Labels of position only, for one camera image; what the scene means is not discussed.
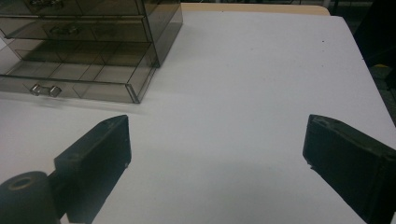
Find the wooden edge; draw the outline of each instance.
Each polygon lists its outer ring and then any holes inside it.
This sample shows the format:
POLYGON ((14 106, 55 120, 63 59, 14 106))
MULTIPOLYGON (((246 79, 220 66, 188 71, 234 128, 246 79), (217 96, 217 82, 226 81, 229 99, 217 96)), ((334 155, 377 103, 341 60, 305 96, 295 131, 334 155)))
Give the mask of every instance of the wooden edge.
POLYGON ((246 11, 330 16, 326 7, 301 5, 182 3, 183 11, 246 11))

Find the transparent plastic drawer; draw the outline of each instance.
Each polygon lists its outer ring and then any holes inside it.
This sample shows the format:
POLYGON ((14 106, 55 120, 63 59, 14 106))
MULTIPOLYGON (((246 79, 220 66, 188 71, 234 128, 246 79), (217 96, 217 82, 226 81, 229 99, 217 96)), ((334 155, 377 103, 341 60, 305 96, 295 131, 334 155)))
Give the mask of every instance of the transparent plastic drawer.
POLYGON ((0 57, 0 91, 123 103, 140 103, 157 65, 150 43, 14 40, 0 57))
POLYGON ((139 4, 134 0, 0 0, 0 15, 143 15, 139 4))
POLYGON ((5 38, 48 40, 92 40, 148 42, 148 26, 143 18, 90 20, 46 20, 0 18, 5 38))

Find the drawer organizer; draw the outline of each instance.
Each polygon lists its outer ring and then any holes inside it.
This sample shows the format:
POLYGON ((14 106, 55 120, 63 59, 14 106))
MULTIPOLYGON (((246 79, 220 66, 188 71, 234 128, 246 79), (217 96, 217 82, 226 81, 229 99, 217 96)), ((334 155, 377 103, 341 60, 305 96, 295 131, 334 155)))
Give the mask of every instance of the drawer organizer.
POLYGON ((0 0, 0 91, 140 103, 179 0, 0 0))

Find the white surface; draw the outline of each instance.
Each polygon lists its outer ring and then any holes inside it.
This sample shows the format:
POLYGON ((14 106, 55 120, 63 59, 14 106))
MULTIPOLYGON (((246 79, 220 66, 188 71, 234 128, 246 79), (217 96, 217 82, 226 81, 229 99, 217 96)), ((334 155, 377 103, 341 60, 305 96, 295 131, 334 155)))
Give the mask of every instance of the white surface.
POLYGON ((342 19, 185 12, 141 105, 0 93, 0 182, 51 172, 55 156, 119 114, 133 162, 95 224, 363 223, 306 164, 308 116, 396 147, 342 19))

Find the drawer handle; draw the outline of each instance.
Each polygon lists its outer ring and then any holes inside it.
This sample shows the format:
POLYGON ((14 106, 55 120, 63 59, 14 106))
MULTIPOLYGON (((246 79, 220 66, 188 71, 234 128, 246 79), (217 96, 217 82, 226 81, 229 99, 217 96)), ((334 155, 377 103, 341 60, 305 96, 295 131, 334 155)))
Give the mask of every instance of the drawer handle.
POLYGON ((30 93, 32 93, 35 96, 41 95, 41 94, 45 94, 48 95, 50 97, 57 97, 59 95, 59 93, 61 93, 61 88, 56 87, 56 86, 52 86, 52 87, 42 87, 38 84, 35 84, 31 89, 30 89, 30 93))
POLYGON ((32 7, 54 7, 55 9, 64 7, 62 0, 30 0, 32 7))
POLYGON ((55 26, 49 30, 52 35, 78 35, 79 30, 76 26, 70 26, 66 28, 62 28, 59 26, 55 26))

